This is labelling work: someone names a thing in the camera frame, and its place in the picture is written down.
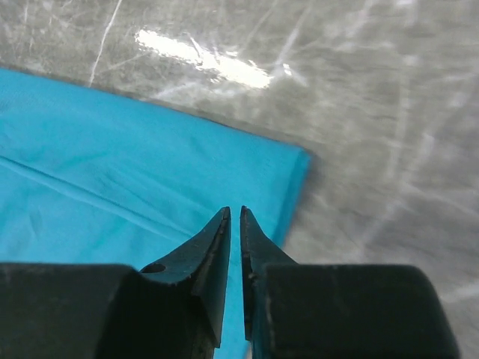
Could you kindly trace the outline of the teal t shirt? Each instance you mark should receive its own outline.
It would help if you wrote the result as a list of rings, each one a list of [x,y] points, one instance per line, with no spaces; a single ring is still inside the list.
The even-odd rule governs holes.
[[[231,209],[217,358],[247,351],[240,210],[284,242],[310,165],[301,147],[159,105],[1,71],[1,260],[141,269]]]

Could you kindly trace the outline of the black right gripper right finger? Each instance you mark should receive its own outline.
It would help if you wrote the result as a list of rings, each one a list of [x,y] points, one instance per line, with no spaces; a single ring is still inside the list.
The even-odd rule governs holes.
[[[458,358],[429,278],[409,265],[306,265],[240,215],[245,337],[254,358]]]

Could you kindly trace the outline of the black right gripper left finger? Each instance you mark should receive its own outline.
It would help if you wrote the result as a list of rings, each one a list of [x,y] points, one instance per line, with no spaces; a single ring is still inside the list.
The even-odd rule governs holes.
[[[141,270],[2,263],[3,358],[211,358],[220,346],[231,211]]]

